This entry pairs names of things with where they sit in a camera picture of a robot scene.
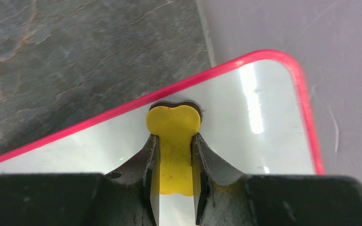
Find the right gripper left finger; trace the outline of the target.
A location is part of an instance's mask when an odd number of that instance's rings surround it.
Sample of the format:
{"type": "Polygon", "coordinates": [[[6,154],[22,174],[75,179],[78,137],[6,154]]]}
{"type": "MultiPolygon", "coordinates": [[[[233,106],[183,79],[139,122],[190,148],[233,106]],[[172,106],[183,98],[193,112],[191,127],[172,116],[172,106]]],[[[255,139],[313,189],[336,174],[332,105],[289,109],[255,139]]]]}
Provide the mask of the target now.
{"type": "Polygon", "coordinates": [[[101,177],[101,226],[157,226],[159,223],[159,138],[150,135],[140,151],[101,177]]]}

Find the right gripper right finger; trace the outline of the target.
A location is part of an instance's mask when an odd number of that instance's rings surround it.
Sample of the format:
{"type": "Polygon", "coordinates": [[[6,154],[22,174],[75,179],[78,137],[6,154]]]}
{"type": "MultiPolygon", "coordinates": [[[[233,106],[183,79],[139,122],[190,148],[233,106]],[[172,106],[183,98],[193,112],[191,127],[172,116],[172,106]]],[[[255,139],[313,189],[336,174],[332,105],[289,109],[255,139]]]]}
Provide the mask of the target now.
{"type": "Polygon", "coordinates": [[[192,137],[191,154],[196,225],[253,225],[248,175],[216,154],[200,133],[192,137]]]}

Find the yellow bone-shaped eraser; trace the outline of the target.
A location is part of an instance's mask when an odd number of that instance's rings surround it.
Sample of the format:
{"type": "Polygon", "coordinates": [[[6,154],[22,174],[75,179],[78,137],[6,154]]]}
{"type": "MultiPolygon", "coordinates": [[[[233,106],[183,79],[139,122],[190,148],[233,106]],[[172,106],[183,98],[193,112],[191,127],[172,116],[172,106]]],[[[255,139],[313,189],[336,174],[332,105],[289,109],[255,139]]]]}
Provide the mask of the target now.
{"type": "Polygon", "coordinates": [[[146,126],[159,138],[160,194],[193,195],[191,142],[202,119],[193,101],[159,101],[150,107],[146,126]]]}

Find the pink-framed whiteboard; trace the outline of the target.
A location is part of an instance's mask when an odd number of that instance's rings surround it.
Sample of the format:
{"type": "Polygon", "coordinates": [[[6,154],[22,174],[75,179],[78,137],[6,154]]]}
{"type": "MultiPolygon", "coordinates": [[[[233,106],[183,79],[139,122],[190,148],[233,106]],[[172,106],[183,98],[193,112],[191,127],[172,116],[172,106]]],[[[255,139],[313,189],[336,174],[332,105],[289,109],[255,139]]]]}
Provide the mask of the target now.
{"type": "Polygon", "coordinates": [[[0,174],[101,172],[147,140],[156,101],[193,100],[209,146],[247,173],[322,173],[304,74],[290,56],[259,50],[0,156],[0,174]]]}

